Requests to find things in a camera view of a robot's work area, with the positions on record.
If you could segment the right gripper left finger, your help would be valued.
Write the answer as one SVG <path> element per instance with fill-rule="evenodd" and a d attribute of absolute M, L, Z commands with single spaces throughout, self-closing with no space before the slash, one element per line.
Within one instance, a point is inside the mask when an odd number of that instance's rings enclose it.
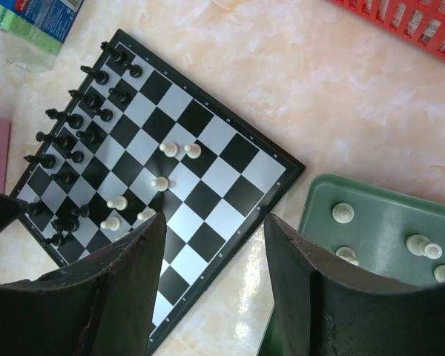
<path fill-rule="evenodd" d="M 165 248 L 162 213 L 37 280 L 0 285 L 0 355 L 146 355 Z"/>

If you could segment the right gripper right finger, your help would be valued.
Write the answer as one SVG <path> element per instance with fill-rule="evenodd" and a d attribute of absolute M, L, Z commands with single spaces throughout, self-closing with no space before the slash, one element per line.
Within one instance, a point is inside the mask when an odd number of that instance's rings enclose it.
<path fill-rule="evenodd" d="M 445 355 L 445 283 L 382 277 L 264 220 L 274 309 L 285 355 Z"/>

